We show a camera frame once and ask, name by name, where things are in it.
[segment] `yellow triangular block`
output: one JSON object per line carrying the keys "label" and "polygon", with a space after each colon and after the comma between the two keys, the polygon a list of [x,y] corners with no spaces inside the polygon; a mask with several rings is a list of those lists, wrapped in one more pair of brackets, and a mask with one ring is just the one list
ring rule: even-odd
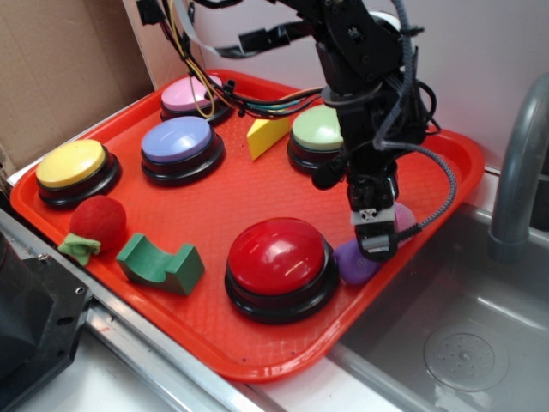
{"label": "yellow triangular block", "polygon": [[291,125],[289,118],[276,120],[257,119],[248,131],[248,146],[250,147],[251,159],[254,161],[282,137],[290,132]]}

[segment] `orange tray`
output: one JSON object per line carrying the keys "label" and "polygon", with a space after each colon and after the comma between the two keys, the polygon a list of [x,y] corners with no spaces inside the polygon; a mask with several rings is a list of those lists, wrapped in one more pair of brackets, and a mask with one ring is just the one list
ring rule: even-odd
{"label": "orange tray", "polygon": [[[272,100],[295,90],[227,70],[212,71],[237,82],[237,92]],[[184,243],[195,245],[206,272],[192,294],[182,297],[129,282],[117,264],[118,251],[93,257],[87,269],[178,344],[227,379],[265,382],[303,370],[321,359],[353,321],[370,305],[414,253],[433,235],[477,185],[484,160],[477,145],[443,131],[425,146],[451,166],[459,187],[451,210],[427,227],[361,287],[343,283],[317,314],[295,324],[266,325],[243,318],[232,307],[224,287],[226,257],[232,242],[249,226],[271,217],[308,221],[336,248],[353,237],[347,185],[318,191],[309,177],[287,159],[287,138],[252,161],[246,133],[253,118],[231,118],[216,127],[226,144],[225,161],[207,178],[184,187],[149,184],[141,170],[141,140],[160,122],[156,91],[83,138],[103,143],[120,160],[122,178],[109,193],[128,216],[127,239],[144,233],[164,251],[175,253]],[[421,154],[398,160],[398,201],[419,221],[446,199],[443,171]],[[35,169],[11,193],[13,207],[56,244],[67,235],[71,211],[48,209],[38,197]]]}

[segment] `stainless steel sink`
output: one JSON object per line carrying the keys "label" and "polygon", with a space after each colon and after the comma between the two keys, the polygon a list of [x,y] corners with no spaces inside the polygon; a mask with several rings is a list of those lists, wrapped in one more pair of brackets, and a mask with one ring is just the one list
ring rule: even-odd
{"label": "stainless steel sink", "polygon": [[515,266],[460,207],[329,355],[403,410],[549,408],[549,237]]}

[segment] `yellow wire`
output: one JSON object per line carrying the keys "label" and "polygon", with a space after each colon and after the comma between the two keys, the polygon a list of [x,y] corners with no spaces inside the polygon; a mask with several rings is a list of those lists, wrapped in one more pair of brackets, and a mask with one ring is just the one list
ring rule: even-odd
{"label": "yellow wire", "polygon": [[[178,47],[178,50],[179,50],[179,53],[181,54],[182,57],[186,57],[186,53],[184,52],[183,50],[183,47],[181,46],[181,44],[179,43],[179,36],[178,36],[178,30],[176,29],[176,26],[175,26],[175,20],[173,18],[173,15],[174,15],[174,10],[173,10],[173,0],[170,0],[169,4],[169,9],[170,9],[170,25],[172,26],[172,34],[173,34],[173,38],[175,39],[175,43]],[[194,66],[193,69],[196,68],[196,66],[194,64],[192,64],[192,62],[188,61],[188,60],[185,60],[187,62],[187,64],[191,64],[191,66]],[[197,111],[205,118],[211,118],[214,116],[215,114],[215,101],[214,101],[214,96],[212,95],[212,92],[210,90],[210,87],[207,86],[208,82],[206,81],[206,79],[204,79],[204,76],[202,74],[201,71],[196,71],[196,75],[198,76],[198,80],[200,81],[200,83],[202,83],[205,87],[206,87],[206,92],[208,94],[208,100],[210,101],[210,104],[211,104],[211,110],[210,110],[210,113],[205,113],[202,108],[200,107],[200,105],[198,105],[198,102],[196,101],[196,96],[195,96],[195,88],[192,84],[192,79],[190,79],[190,90],[192,92],[192,98],[193,100],[195,101],[195,107],[197,109]]]}
{"label": "yellow wire", "polygon": [[[179,36],[177,35],[178,31],[176,29],[175,20],[174,20],[173,0],[169,1],[168,7],[169,7],[169,10],[170,10],[170,17],[171,17],[170,18],[170,24],[171,24],[171,27],[172,27],[173,38],[174,38],[175,43],[178,47],[179,53],[181,54],[182,57],[186,58],[187,55],[184,52],[183,47],[179,43]],[[195,100],[196,109],[201,115],[203,115],[203,117],[211,118],[215,114],[215,101],[214,101],[214,96],[212,94],[215,94],[227,106],[230,106],[232,109],[238,110],[238,106],[236,106],[236,105],[230,103],[229,101],[227,101],[225,96],[217,88],[215,88],[215,87],[213,87],[212,85],[209,84],[208,79],[206,78],[206,75],[204,74],[204,71],[202,70],[202,67],[196,65],[193,61],[191,61],[189,59],[185,59],[185,63],[196,74],[196,77],[198,77],[199,82],[206,88],[206,91],[208,93],[208,100],[210,101],[212,110],[210,111],[210,113],[204,113],[202,111],[201,107],[198,105],[198,102],[196,101],[193,82],[192,81],[190,82],[190,88],[191,88],[191,91],[193,93],[193,99]],[[282,97],[282,99],[287,99],[288,97],[292,97],[295,94],[300,94],[300,93],[303,93],[305,91],[311,91],[311,90],[314,90],[314,89],[315,88],[307,88],[305,90],[298,90],[294,93],[291,93],[291,94],[288,94],[288,95]]]}

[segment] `red button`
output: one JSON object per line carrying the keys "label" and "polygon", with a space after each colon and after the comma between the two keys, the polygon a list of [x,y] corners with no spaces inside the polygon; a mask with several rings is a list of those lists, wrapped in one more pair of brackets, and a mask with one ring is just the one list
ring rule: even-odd
{"label": "red button", "polygon": [[229,269],[254,294],[288,294],[310,283],[324,266],[322,235],[309,223],[277,218],[246,229],[232,244]]}

